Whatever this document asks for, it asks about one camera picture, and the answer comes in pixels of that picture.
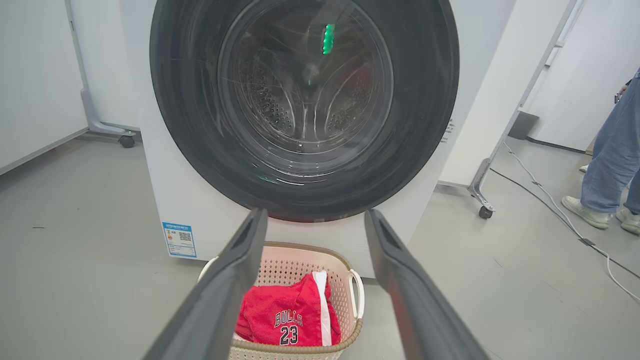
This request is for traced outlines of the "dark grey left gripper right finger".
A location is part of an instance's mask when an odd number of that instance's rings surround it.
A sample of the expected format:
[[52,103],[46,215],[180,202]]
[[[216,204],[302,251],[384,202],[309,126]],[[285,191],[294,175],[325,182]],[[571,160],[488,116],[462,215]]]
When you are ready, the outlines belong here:
[[375,278],[391,303],[407,360],[486,360],[487,354],[377,209],[365,212]]

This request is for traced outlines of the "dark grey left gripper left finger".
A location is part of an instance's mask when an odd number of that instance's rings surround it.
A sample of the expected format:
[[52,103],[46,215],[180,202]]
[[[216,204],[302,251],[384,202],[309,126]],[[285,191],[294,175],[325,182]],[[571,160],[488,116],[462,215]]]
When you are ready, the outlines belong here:
[[226,360],[243,297],[258,278],[268,213],[249,212],[144,356],[147,360]]

